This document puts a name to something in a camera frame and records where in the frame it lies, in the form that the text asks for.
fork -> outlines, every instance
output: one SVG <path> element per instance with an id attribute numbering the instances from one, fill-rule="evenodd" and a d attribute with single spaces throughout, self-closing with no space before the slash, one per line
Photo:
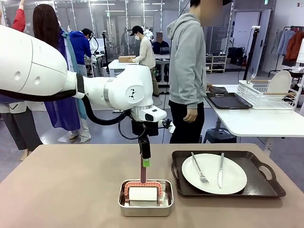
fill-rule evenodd
<path id="1" fill-rule="evenodd" d="M 194 156 L 194 154 L 193 154 L 192 152 L 191 152 L 191 155 L 192 155 L 193 160 L 194 160 L 195 163 L 196 163 L 196 166 L 197 166 L 198 169 L 199 169 L 199 173 L 200 173 L 199 180 L 200 180 L 200 182 L 202 182 L 203 184 L 209 184 L 209 181 L 208 181 L 207 178 L 204 176 L 203 172 L 200 170 L 199 164 L 198 164 L 198 162 L 196 161 L 196 158 L 195 158 L 195 156 Z"/>

black stool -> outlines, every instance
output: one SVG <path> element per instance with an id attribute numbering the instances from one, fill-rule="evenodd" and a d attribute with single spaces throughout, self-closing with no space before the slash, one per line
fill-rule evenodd
<path id="1" fill-rule="evenodd" d="M 210 143 L 237 143 L 237 137 L 231 134 L 226 128 L 208 129 L 205 134 L 204 142 Z"/>

white dish rack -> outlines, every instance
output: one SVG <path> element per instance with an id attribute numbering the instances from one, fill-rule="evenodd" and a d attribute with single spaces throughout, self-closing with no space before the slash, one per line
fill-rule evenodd
<path id="1" fill-rule="evenodd" d="M 296 93 L 268 93 L 270 80 L 239 81 L 237 94 L 252 104 L 254 109 L 292 110 Z"/>

man in gray hoodie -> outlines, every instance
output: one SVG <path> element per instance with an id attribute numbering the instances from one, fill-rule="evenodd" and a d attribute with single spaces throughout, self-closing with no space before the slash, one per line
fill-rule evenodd
<path id="1" fill-rule="evenodd" d="M 208 23 L 216 15 L 218 3 L 217 0 L 190 0 L 189 13 L 167 27 L 168 38 L 172 40 L 169 106 L 176 127 L 170 143 L 199 143 L 207 89 L 206 43 L 201 22 Z"/>

green tape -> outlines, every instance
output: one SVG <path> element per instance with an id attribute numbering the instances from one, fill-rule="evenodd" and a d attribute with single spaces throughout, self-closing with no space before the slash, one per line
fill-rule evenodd
<path id="1" fill-rule="evenodd" d="M 143 159 L 142 160 L 142 166 L 143 167 L 149 167 L 150 166 L 150 160 L 149 159 Z"/>

